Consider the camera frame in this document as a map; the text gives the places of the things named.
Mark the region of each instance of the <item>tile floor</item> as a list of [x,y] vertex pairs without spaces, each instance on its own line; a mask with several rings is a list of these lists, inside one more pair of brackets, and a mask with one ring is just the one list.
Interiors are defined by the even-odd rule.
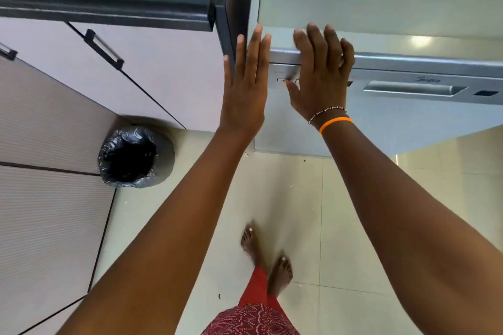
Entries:
[[[210,138],[210,133],[177,131],[173,174],[159,186],[117,192],[96,280],[178,184]],[[501,143],[503,126],[393,160],[503,249]],[[279,300],[300,333],[420,333],[393,294],[333,161],[249,150],[230,187],[178,335],[200,333],[218,312],[237,304],[252,272],[239,239],[252,220],[269,262],[281,250],[291,257],[294,281]]]

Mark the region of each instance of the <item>hand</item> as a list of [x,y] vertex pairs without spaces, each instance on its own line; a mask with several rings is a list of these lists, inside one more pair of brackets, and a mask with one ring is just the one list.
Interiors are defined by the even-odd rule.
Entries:
[[237,37],[234,82],[229,57],[224,56],[223,61],[225,86],[219,129],[243,135],[247,141],[255,137],[264,122],[271,35],[266,34],[262,41],[261,37],[262,26],[257,24],[248,52],[244,36]]
[[[331,25],[325,27],[323,36],[314,23],[307,25],[307,35],[296,29],[293,40],[300,51],[301,65],[300,90],[294,82],[285,81],[292,107],[305,120],[328,107],[345,108],[349,73],[355,64],[351,43],[344,38],[339,41]],[[319,129],[335,116],[345,116],[344,111],[334,109],[320,114],[313,125]]]

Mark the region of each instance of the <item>person's left hand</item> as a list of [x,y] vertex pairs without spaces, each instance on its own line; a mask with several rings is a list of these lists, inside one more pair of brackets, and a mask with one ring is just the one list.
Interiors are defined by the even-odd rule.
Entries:
[[224,56],[223,62],[225,86],[219,129],[244,135],[250,141],[262,127],[267,99],[271,35],[266,34],[262,41],[261,37],[262,26],[257,24],[248,52],[244,36],[237,37],[234,82],[229,56]]

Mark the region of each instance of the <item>clothing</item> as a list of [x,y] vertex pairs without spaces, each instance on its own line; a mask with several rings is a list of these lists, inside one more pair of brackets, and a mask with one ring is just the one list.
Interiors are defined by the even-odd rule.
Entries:
[[253,270],[239,304],[221,312],[202,335],[299,335],[278,300],[267,295],[267,275]]

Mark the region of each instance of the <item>orange wristband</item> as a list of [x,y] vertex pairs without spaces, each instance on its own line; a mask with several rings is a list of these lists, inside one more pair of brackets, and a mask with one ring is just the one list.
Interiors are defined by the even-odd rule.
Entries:
[[348,118],[348,117],[338,117],[338,118],[331,119],[330,121],[325,122],[322,127],[320,127],[319,134],[322,135],[323,130],[325,129],[325,127],[327,127],[328,125],[330,125],[330,123],[339,122],[339,121],[353,122],[351,120],[351,118]]

